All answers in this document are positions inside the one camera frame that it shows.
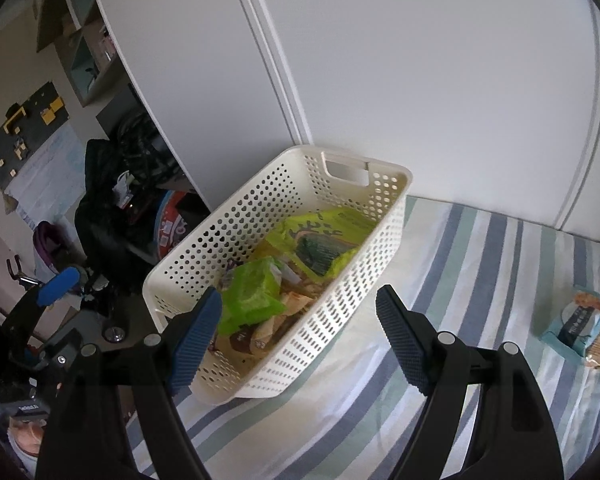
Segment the clutter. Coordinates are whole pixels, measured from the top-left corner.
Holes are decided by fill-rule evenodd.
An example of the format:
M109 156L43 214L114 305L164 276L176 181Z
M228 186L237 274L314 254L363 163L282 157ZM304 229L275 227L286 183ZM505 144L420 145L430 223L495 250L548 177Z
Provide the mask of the clutter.
M125 290L139 291L153 266L129 247L143 248L152 242L155 217L144 215L141 222L130 226L125 211L114 203L113 188L126 170L112 142L87 142L86 193L75 212L75 228L93 270Z
M189 185L186 177L180 179L179 183ZM187 191L184 197L178 201L176 208L189 229L196 228L209 215L209 209L206 207L205 202L195 192Z
M267 235L252 258L270 254L293 263L314 283L324 283L346 267L375 226L349 208L291 216Z
M183 202L188 202L191 196L199 199L197 195L183 191L167 191L165 193L164 199L158 208L158 214L155 217L154 240L158 260L169 254L169 251L179 244L208 214L205 206L204 210L200 211L199 219L192 218L190 215L188 218L185 217L180 205Z
M113 187L114 202L120 209L124 209L133 198L133 193L130 189L133 180L134 176L127 170L118 176L116 185Z
M235 267L222 292L222 317L219 335L231 335L243 325L254 325L282 314L279 300L282 273L272 257Z
M111 39L111 36L109 35L107 25L102 25L99 33L102 34L102 39L98 42L98 47L107 60L112 61L116 56L117 49L113 43L113 40Z
M49 282L55 275L69 266L82 263L67 243L62 230L47 221L42 221L33 230L34 261L36 278Z
M564 358L582 362L600 334L600 295L575 287L573 299L542 334L541 340Z
M116 139L126 168L142 186L157 186L180 171L180 166L146 110L131 110L121 120Z
M374 225L347 208L291 216L264 238L247 263L230 260L219 283L222 319L212 349L240 373L250 371L309 311ZM246 319L245 310L262 306L271 309L262 310L260 321Z

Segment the striped bedsheet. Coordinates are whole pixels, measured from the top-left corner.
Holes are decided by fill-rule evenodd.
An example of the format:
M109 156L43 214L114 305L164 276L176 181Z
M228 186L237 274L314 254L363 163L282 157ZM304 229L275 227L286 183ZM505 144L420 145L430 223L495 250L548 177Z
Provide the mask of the striped bedsheet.
M400 251L377 286L469 345L524 349L558 434L567 478L600 440L600 371L565 362L538 334L573 285L600 293L600 244L470 207L410 198ZM280 396L175 401L212 478L384 480L424 398L409 386L376 319L373 290L340 335ZM477 390L468 390L445 476L458 471ZM154 476L137 419L128 436L139 470Z

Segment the lime green packet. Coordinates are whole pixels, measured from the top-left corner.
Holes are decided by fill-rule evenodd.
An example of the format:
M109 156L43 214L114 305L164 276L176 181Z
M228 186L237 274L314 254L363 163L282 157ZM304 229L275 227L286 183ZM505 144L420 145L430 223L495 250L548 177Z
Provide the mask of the lime green packet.
M376 227L362 213L339 207L286 218L265 240L315 283L335 278Z
M282 314L279 301L282 273L272 256L247 262L231 270L230 284L222 291L219 335L231 335L242 325L254 325Z

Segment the white plastic basket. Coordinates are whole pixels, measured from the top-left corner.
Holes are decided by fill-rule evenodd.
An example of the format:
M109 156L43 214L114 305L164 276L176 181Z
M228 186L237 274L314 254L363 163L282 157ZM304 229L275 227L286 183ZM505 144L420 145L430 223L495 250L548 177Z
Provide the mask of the white plastic basket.
M348 180L368 176L368 185ZM347 322L400 246L409 170L314 146L283 152L213 211L147 276L142 294L158 330L216 286L229 258L244 260L282 219L350 207L378 221L360 250L267 358L240 376L220 352L206 352L190 388L209 404L274 397L308 367Z

